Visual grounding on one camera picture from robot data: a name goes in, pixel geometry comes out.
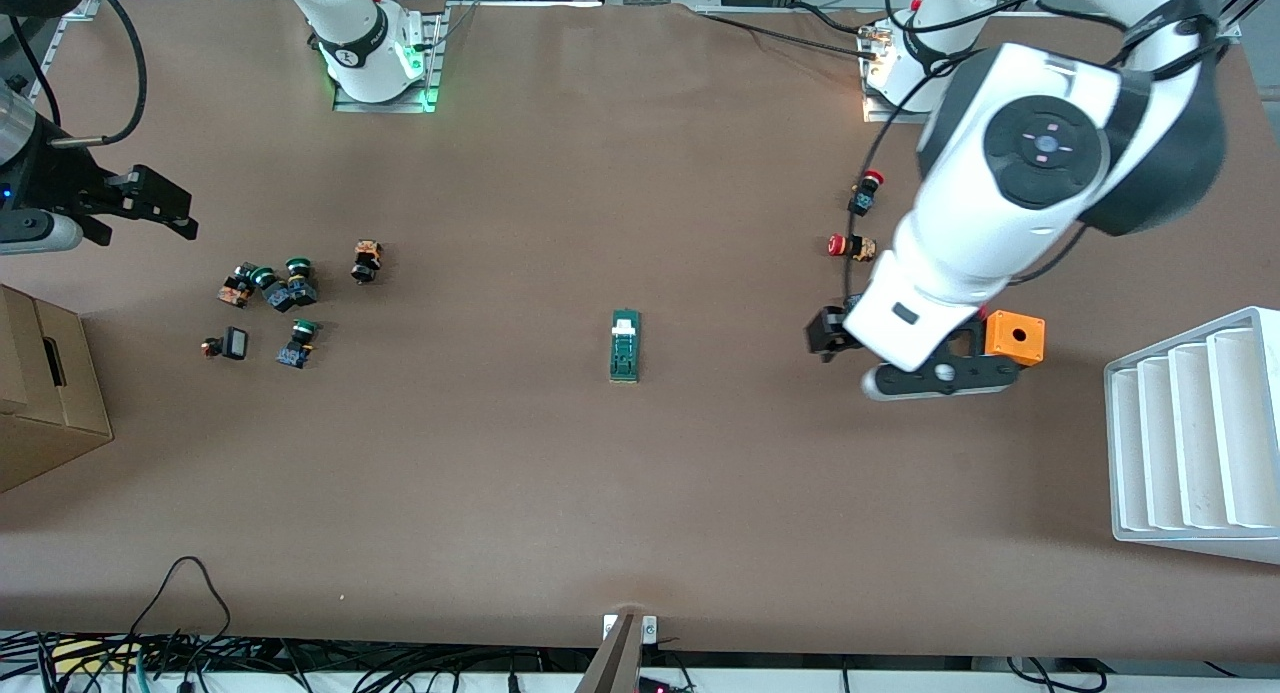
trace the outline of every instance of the table surface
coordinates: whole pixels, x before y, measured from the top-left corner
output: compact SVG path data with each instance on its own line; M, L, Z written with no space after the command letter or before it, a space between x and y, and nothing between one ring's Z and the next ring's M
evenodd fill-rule
M1047 319L1043 365L877 404L870 355L822 365L801 333L838 293L823 242L876 131L849 59L678 6L484 6L438 113L335 114L288 1L127 5L151 96L97 156L189 188L200 240L122 220L110 249L0 261L86 316L118 434L0 496L0 628L123 630L193 553L246 635L590 646L634 603L690 649L1280 660L1277 569L1110 534L1102 366L1280 306L1280 156L1239 51L1198 210L1091 234L998 298ZM52 85L73 133L128 117L109 12L69 28ZM888 135L865 234L906 211L918 135ZM387 247L374 286L347 277L360 237ZM324 324L302 371L273 360L292 315L214 297L296 255ZM639 386L608 382L617 307L644 315ZM250 359L202 360L229 324ZM143 628L219 621L188 569Z

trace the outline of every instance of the white dish rack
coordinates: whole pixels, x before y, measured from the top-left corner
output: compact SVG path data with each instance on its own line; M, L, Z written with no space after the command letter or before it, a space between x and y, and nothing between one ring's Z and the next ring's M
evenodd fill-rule
M1111 361L1105 384L1116 539L1280 564L1280 311Z

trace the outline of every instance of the black circular button panel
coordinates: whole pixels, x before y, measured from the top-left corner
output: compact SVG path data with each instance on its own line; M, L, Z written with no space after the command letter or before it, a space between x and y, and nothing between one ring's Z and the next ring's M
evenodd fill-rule
M1027 96L1000 109L983 152L1000 193L1042 210L1083 191L1102 169L1102 135L1083 110L1052 96Z

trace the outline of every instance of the orange plastic part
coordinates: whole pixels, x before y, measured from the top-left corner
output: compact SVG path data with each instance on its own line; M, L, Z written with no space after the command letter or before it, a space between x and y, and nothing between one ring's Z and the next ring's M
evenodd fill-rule
M987 316L986 352L1033 366L1044 360L1044 320L1007 310Z

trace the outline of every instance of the brown wooden box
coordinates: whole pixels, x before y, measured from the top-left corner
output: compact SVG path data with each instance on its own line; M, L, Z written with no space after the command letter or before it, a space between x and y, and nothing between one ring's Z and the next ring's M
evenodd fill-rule
M79 318L0 287L0 491L109 441Z

